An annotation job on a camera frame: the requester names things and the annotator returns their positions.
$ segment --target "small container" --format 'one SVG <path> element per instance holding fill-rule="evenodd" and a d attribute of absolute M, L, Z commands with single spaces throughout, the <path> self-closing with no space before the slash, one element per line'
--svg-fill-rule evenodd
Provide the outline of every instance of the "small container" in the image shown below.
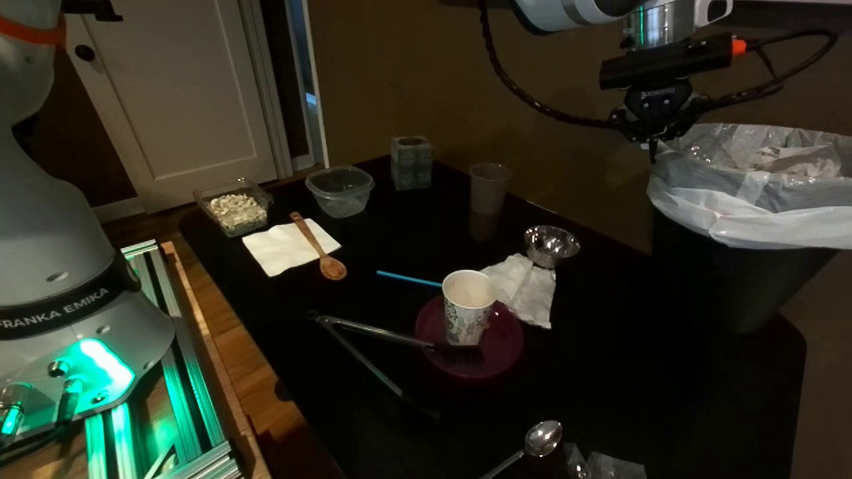
<path fill-rule="evenodd" d="M 432 145 L 427 136 L 398 136 L 391 142 L 395 190 L 430 190 L 432 186 Z"/>
<path fill-rule="evenodd" d="M 273 195 L 258 190 L 250 178 L 192 195 L 226 238 L 241 238 L 269 225 Z"/>
<path fill-rule="evenodd" d="M 580 254 L 580 242 L 562 227 L 539 225 L 524 231 L 528 259 L 543 270 L 558 270 L 566 259 Z"/>
<path fill-rule="evenodd" d="M 373 175 L 354 165 L 318 171 L 305 185 L 315 195 L 319 210 L 331 218 L 350 218 L 362 214 L 375 186 Z"/>

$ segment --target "bowl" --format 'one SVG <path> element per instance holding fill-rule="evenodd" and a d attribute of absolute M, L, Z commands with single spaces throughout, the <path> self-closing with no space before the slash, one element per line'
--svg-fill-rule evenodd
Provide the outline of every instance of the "bowl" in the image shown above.
<path fill-rule="evenodd" d="M 207 214 L 226 238 L 241 238 L 269 225 L 273 198 L 250 178 L 192 193 L 194 203 Z"/>
<path fill-rule="evenodd" d="M 566 259 L 580 254 L 580 242 L 562 227 L 539 225 L 524 231 L 528 259 L 543 270 L 558 270 Z"/>
<path fill-rule="evenodd" d="M 359 169 L 341 165 L 313 174 L 307 178 L 307 186 L 322 214 L 327 214 L 331 218 L 350 218 L 369 207 L 375 182 Z"/>

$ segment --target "paper towel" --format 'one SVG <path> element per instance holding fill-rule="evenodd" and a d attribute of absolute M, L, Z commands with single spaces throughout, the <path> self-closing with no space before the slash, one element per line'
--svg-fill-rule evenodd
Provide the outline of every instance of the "paper towel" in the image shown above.
<path fill-rule="evenodd" d="M 518 319 L 552 330 L 558 273 L 542 270 L 519 254 L 483 273 L 494 279 L 499 301 L 507 304 Z"/>
<path fill-rule="evenodd" d="M 326 254 L 341 249 L 318 221 L 307 218 L 307 227 L 315 231 L 318 242 Z M 243 238 L 245 251 L 261 265 L 266 278 L 278 278 L 287 270 L 305 266 L 318 262 L 318 251 L 313 242 L 299 231 L 297 225 L 278 225 L 266 231 L 255 231 Z"/>

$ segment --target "white trash bag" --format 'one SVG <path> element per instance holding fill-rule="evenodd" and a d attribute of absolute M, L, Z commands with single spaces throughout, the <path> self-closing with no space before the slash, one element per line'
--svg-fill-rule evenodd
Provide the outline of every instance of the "white trash bag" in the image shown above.
<path fill-rule="evenodd" d="M 697 122 L 664 142 L 647 185 L 671 221 L 729 249 L 852 251 L 852 138 Z"/>

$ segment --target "metal rack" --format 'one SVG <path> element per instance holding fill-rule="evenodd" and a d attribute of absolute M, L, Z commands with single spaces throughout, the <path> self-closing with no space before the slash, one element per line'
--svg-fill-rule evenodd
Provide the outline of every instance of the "metal rack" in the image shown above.
<path fill-rule="evenodd" d="M 154 241 L 122 249 L 145 297 L 176 319 L 176 342 L 130 399 L 86 420 L 92 479 L 243 476 L 186 316 Z"/>

